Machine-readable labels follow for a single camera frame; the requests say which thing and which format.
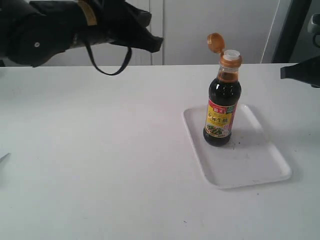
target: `dark liquid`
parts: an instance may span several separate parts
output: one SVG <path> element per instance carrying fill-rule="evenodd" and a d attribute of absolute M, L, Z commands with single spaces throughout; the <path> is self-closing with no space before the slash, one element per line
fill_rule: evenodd
<path fill-rule="evenodd" d="M 238 74 L 226 74 L 224 73 L 222 79 L 224 81 L 214 79 L 209 87 L 209 98 L 212 102 L 220 106 L 232 106 L 235 105 L 241 95 L 241 86 L 238 81 L 232 80 L 232 78 L 238 79 Z M 226 137 L 214 137 L 207 133 L 206 129 L 203 129 L 204 139 L 212 146 L 220 147 L 229 142 L 231 133 Z"/>

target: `soy sauce bottle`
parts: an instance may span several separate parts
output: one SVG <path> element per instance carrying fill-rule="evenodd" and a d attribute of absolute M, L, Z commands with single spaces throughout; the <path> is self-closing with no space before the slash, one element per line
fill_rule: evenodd
<path fill-rule="evenodd" d="M 217 77 L 209 86 L 209 103 L 203 136 L 210 145 L 220 147 L 228 143 L 231 137 L 241 95 L 238 73 L 242 57 L 236 50 L 224 50 L 224 39 L 218 33 L 210 34 L 207 41 L 214 53 L 220 53 L 220 68 Z"/>

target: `white table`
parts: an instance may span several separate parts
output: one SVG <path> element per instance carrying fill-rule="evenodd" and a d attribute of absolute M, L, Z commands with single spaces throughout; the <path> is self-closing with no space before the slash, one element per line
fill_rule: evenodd
<path fill-rule="evenodd" d="M 290 180 L 215 189 L 182 112 L 208 102 L 217 65 L 0 69 L 3 240 L 318 240 L 320 89 L 240 69 Z M 105 67 L 112 72 L 115 68 Z"/>

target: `bottle label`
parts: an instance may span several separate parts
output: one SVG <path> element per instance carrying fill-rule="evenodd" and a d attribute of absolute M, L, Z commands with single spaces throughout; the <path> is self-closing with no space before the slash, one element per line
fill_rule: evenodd
<path fill-rule="evenodd" d="M 225 138 L 231 133 L 237 104 L 220 106 L 209 99 L 205 121 L 205 131 L 215 138 Z"/>

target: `plastic tray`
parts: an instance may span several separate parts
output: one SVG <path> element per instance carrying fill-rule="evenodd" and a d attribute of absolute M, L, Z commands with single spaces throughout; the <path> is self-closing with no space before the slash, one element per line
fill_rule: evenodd
<path fill-rule="evenodd" d="M 206 179 L 216 188 L 229 189 L 289 179 L 292 170 L 267 139 L 250 108 L 238 104 L 230 141 L 221 147 L 203 137 L 207 106 L 189 108 L 183 119 Z"/>

